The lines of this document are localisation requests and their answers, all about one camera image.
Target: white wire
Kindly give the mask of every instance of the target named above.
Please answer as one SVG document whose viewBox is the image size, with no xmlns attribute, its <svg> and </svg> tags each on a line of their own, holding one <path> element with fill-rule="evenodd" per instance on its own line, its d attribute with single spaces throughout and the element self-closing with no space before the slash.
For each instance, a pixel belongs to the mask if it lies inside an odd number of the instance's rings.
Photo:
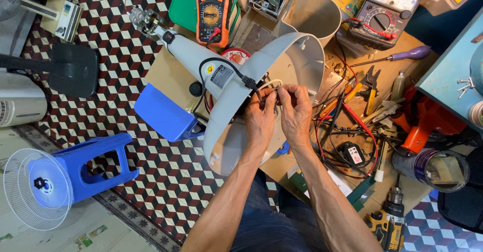
<svg viewBox="0 0 483 252">
<path fill-rule="evenodd" d="M 279 82 L 280 83 L 280 87 L 284 85 L 283 82 L 280 79 L 274 79 L 274 80 L 270 80 L 269 82 L 266 82 L 265 84 L 263 84 L 262 86 L 260 86 L 258 88 L 258 90 L 261 90 L 261 89 L 265 88 L 266 86 L 268 86 L 270 84 L 273 84 L 274 82 Z"/>
</svg>

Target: standing fan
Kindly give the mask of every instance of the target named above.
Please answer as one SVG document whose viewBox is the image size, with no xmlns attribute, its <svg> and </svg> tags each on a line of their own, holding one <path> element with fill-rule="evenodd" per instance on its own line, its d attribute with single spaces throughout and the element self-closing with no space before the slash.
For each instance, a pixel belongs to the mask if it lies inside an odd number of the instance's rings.
<svg viewBox="0 0 483 252">
<path fill-rule="evenodd" d="M 51 230 L 64 221 L 73 201 L 64 167 L 46 152 L 16 151 L 5 165 L 3 188 L 8 204 L 26 225 Z"/>
<path fill-rule="evenodd" d="M 57 19 L 57 10 L 53 10 L 36 2 L 30 0 L 0 0 L 0 22 L 12 17 L 20 6 L 42 16 L 51 18 L 52 20 Z"/>
</svg>

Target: air cooler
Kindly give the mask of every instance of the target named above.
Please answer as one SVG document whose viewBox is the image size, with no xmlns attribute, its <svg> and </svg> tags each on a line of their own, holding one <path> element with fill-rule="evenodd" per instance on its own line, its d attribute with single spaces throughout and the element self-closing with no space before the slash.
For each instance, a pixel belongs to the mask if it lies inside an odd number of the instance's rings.
<svg viewBox="0 0 483 252">
<path fill-rule="evenodd" d="M 45 94 L 30 78 L 0 73 L 0 127 L 39 121 L 46 111 Z"/>
</svg>

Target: pliers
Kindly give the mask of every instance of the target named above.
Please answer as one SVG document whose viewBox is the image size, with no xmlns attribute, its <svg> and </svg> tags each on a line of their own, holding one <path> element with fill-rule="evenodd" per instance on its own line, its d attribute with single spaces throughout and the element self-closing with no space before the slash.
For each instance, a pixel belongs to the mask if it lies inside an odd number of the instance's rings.
<svg viewBox="0 0 483 252">
<path fill-rule="evenodd" d="M 349 102 L 354 95 L 359 91 L 360 88 L 362 88 L 363 85 L 366 85 L 370 89 L 370 94 L 369 94 L 369 100 L 367 101 L 367 106 L 366 106 L 366 115 L 369 115 L 372 113 L 372 105 L 374 103 L 374 97 L 376 97 L 376 90 L 377 90 L 377 77 L 381 73 L 381 70 L 379 69 L 375 75 L 372 74 L 374 71 L 374 65 L 372 65 L 367 72 L 367 75 L 359 81 L 359 83 L 355 86 L 354 91 L 352 91 L 351 94 L 347 95 L 347 97 L 344 99 L 344 103 Z"/>
</svg>

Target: digital multimeter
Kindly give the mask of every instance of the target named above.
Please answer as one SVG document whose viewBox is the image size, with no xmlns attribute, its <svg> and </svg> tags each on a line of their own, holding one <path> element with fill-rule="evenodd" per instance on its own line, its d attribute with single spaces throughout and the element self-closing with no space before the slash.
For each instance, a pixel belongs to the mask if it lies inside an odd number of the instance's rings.
<svg viewBox="0 0 483 252">
<path fill-rule="evenodd" d="M 196 39 L 206 45 L 225 47 L 228 45 L 228 26 L 233 0 L 196 0 Z"/>
<path fill-rule="evenodd" d="M 355 18 L 361 20 L 376 31 L 388 33 L 395 38 L 387 38 L 375 33 L 367 26 L 352 25 L 347 36 L 360 44 L 377 50 L 394 47 L 401 36 L 409 18 L 414 13 L 420 0 L 365 0 Z"/>
</svg>

